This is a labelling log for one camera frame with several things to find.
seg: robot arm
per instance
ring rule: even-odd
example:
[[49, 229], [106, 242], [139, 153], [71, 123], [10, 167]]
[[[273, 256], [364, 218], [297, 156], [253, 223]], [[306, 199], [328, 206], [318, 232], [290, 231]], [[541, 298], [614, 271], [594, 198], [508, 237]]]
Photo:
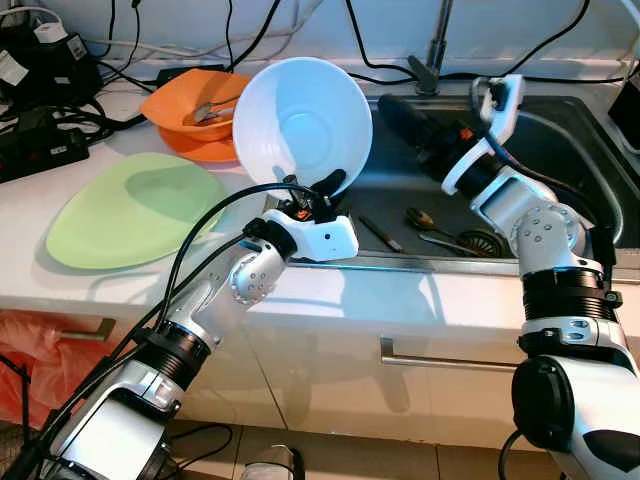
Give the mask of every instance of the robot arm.
[[[498, 88], [481, 112], [502, 143], [513, 132], [523, 81], [488, 83]], [[500, 158], [484, 136], [444, 127], [392, 96], [378, 108], [417, 147], [426, 173], [446, 193], [465, 196], [518, 257], [527, 320], [519, 345], [528, 355], [512, 382], [519, 431], [572, 480], [640, 479], [640, 382], [614, 311], [621, 298], [609, 288], [612, 243], [603, 246], [590, 221]]]
[[[206, 358], [273, 289], [287, 260], [296, 256], [325, 261], [357, 254], [349, 219], [335, 215], [327, 197], [323, 201], [316, 209], [306, 202], [288, 205], [289, 213], [309, 208], [315, 220], [298, 221], [279, 210], [253, 220], [245, 228], [250, 238], [207, 266], [171, 302], [157, 331], [138, 331], [136, 353], [93, 389], [50, 445], [38, 447], [46, 448], [41, 456], [47, 459], [37, 478], [147, 480], [171, 473], [162, 473], [170, 450], [168, 420], [179, 411]], [[3, 479], [32, 478], [34, 458], [39, 457], [21, 457]]]

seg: white countertop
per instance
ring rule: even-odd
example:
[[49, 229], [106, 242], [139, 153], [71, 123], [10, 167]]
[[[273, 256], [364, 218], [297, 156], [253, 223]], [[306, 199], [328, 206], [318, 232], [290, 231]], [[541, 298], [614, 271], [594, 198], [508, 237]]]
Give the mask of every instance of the white countertop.
[[[463, 93], [465, 85], [446, 83], [441, 93]], [[616, 93], [616, 87], [603, 85], [527, 87], [530, 94], [579, 96], [600, 119], [606, 118]], [[131, 92], [123, 85], [114, 89]], [[391, 90], [374, 87], [367, 93]], [[410, 93], [406, 87], [393, 90]], [[100, 97], [108, 112], [120, 118], [135, 111], [141, 100], [140, 95], [122, 91]], [[107, 273], [79, 271], [57, 263], [43, 246], [58, 212], [88, 181], [127, 155], [148, 151], [171, 153], [155, 128], [143, 124], [91, 147], [87, 160], [0, 184], [0, 308], [133, 320], [159, 300], [172, 256]], [[229, 192], [250, 184], [236, 164], [210, 165]], [[263, 204], [264, 198], [256, 196], [229, 207], [214, 231], [199, 242], [206, 248], [195, 248], [183, 271], [190, 271], [222, 238], [238, 233], [260, 213]], [[640, 342], [640, 322], [636, 321], [640, 285], [616, 287], [625, 297], [621, 317], [627, 334]], [[289, 268], [267, 300], [252, 308], [249, 321], [269, 317], [308, 328], [484, 336], [512, 345], [524, 319], [521, 294], [516, 277]]]

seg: faucet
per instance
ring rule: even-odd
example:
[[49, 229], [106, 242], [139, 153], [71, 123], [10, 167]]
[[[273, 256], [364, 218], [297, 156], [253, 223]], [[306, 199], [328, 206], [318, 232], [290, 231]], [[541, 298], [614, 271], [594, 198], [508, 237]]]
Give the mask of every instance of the faucet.
[[436, 31], [429, 47], [426, 65], [414, 55], [410, 55], [408, 58], [411, 70], [418, 77], [417, 89], [420, 94], [436, 95], [438, 93], [438, 77], [440, 76], [444, 51], [447, 47], [447, 26], [449, 25], [452, 7], [453, 0], [440, 1], [440, 14]]

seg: white cabinet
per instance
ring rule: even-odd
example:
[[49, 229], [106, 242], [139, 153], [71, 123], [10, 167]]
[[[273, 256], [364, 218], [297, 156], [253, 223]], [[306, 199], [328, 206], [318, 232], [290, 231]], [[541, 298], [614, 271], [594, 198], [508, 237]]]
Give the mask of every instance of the white cabinet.
[[427, 371], [380, 364], [379, 338], [248, 328], [287, 427], [434, 442]]
[[[490, 448], [500, 448], [514, 430], [512, 371], [494, 364], [519, 363], [515, 344], [391, 338], [396, 358], [415, 360], [410, 366], [383, 364], [375, 334], [267, 322], [249, 332], [292, 430]], [[426, 357], [478, 363], [443, 368]], [[523, 441], [516, 448], [532, 447]]]
[[284, 423], [243, 331], [227, 336], [202, 365], [178, 418], [284, 428]]

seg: tiled floor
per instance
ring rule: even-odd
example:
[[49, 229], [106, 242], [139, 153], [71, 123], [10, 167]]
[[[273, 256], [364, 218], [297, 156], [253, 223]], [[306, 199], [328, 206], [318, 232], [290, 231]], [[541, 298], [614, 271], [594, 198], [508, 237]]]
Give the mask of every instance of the tiled floor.
[[[178, 430], [192, 427], [180, 422]], [[229, 446], [193, 464], [188, 480], [239, 480], [244, 464], [272, 444], [284, 443], [304, 456], [307, 480], [496, 480], [498, 451], [420, 445], [254, 427], [234, 427]], [[221, 430], [206, 430], [174, 443], [178, 457], [190, 458], [225, 440]], [[557, 480], [560, 472], [544, 453], [512, 452], [509, 480]]]

